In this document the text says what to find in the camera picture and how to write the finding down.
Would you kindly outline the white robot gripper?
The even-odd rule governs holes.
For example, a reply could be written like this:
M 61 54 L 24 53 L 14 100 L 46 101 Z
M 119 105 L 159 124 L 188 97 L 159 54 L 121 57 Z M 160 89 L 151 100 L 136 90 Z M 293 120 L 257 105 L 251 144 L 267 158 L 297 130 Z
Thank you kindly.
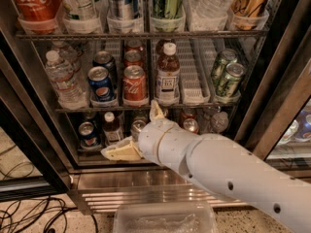
M 103 149 L 101 154 L 109 160 L 134 161 L 143 157 L 159 166 L 179 166 L 187 147 L 194 142 L 196 134 L 181 128 L 176 122 L 164 118 L 156 100 L 151 101 L 150 123 L 140 132 L 138 146 L 127 137 Z

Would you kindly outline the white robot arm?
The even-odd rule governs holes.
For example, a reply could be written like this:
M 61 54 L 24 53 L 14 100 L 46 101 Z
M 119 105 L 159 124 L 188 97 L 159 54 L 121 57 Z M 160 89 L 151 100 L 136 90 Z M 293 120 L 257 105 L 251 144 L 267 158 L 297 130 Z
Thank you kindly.
M 102 150 L 110 160 L 143 157 L 221 199 L 244 202 L 294 233 L 311 233 L 311 183 L 269 166 L 220 134 L 197 135 L 166 118 L 152 102 L 150 122 L 139 133 Z

